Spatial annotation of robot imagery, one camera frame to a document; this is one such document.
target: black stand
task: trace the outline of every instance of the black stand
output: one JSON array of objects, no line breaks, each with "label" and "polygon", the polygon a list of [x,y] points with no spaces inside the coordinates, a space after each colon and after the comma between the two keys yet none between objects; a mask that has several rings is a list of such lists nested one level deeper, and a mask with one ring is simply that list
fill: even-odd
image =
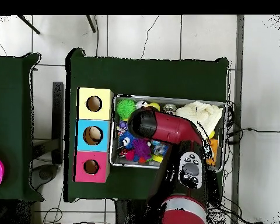
[{"label": "black stand", "polygon": [[[87,20],[90,24],[90,27],[92,29],[92,32],[96,32],[95,26],[93,25],[93,22],[90,18],[89,15],[86,15]],[[40,34],[40,32],[24,17],[24,16],[18,16],[18,18],[20,18],[23,22],[25,22],[25,24],[27,24],[34,32],[36,32],[37,34]]]},{"label": "black stand", "polygon": [[33,145],[32,159],[52,152],[52,163],[62,164],[63,160],[63,115],[64,86],[62,82],[53,82],[52,91],[52,139],[40,141]]},{"label": "black stand", "polygon": [[40,32],[24,17],[24,16],[18,16],[25,24],[27,24],[33,31],[35,31],[37,34],[40,34]]},{"label": "black stand", "polygon": [[92,29],[92,32],[95,33],[95,32],[96,32],[96,29],[95,29],[95,26],[93,25],[93,22],[92,22],[90,16],[89,16],[89,15],[86,15],[86,17],[87,17],[87,20],[88,20],[88,22],[89,22],[89,24],[90,24],[90,27],[91,27],[91,29]]}]

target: colored block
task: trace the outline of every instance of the colored block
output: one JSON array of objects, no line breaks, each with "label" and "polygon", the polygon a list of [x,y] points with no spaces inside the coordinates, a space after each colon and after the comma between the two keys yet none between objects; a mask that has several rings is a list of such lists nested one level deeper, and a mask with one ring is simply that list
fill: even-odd
[{"label": "colored block", "polygon": [[[111,117],[111,105],[113,93],[110,89],[93,89],[80,87],[79,91],[79,119],[83,120],[110,120]],[[90,111],[87,108],[87,100],[91,96],[96,96],[101,101],[101,109],[98,111]]]},{"label": "colored block", "polygon": [[[87,127],[97,127],[103,131],[103,139],[97,145],[89,145],[83,139]],[[78,146],[77,151],[105,151],[109,149],[110,122],[99,120],[78,120]]]},{"label": "colored block", "polygon": [[[84,164],[88,160],[95,160],[99,165],[99,169],[95,174],[89,174],[84,170]],[[108,162],[108,152],[90,152],[90,151],[77,151],[75,182],[94,182],[105,183],[110,171]]]}]

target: dark green table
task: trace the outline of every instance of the dark green table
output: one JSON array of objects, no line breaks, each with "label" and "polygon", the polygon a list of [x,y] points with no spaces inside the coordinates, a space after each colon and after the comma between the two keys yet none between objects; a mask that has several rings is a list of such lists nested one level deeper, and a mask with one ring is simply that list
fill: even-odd
[{"label": "dark green table", "polygon": [[156,170],[111,167],[107,182],[72,180],[77,87],[110,89],[114,94],[225,102],[229,62],[90,58],[77,48],[66,58],[65,200],[75,198],[146,199]]},{"label": "dark green table", "polygon": [[39,54],[0,57],[0,159],[5,174],[0,199],[42,201],[29,184],[32,156],[30,71]]}]

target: metal tray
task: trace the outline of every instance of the metal tray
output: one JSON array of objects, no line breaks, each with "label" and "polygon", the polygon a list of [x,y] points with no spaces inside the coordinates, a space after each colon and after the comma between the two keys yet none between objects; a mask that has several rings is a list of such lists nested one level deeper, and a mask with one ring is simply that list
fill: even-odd
[{"label": "metal tray", "polygon": [[[126,166],[126,167],[141,167],[141,168],[148,168],[148,169],[158,169],[160,166],[159,162],[151,161],[146,162],[144,164],[140,164],[137,162],[129,161],[126,158],[120,158],[117,156],[116,149],[118,148],[118,135],[116,133],[116,128],[119,124],[120,117],[116,113],[115,109],[117,106],[118,101],[122,99],[134,99],[136,102],[140,100],[144,100],[148,103],[156,102],[160,104],[161,108],[164,104],[174,104],[177,108],[182,107],[188,103],[194,102],[196,100],[187,100],[187,99],[173,99],[173,98],[162,98],[162,97],[151,97],[151,96],[126,96],[126,95],[115,95],[113,97],[112,102],[112,114],[111,114],[111,135],[110,135],[110,153],[109,153],[109,161],[113,166]],[[223,102],[217,101],[203,101],[199,100],[201,103],[216,105],[220,108],[223,108],[223,113],[221,119],[216,125],[215,128],[215,138],[219,140],[219,147],[217,151],[217,160],[214,166],[208,166],[208,169],[215,170],[219,172],[223,169],[223,163],[225,158],[225,151],[226,151],[226,133],[227,133],[227,119],[228,119],[228,108],[227,105]]]}]

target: white toy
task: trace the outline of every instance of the white toy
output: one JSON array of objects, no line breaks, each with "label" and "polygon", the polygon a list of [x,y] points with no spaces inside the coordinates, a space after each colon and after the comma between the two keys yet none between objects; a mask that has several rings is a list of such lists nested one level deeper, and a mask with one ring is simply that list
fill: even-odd
[{"label": "white toy", "polygon": [[223,109],[218,106],[195,101],[178,108],[176,116],[192,121],[201,136],[207,139],[219,122],[222,112]]}]

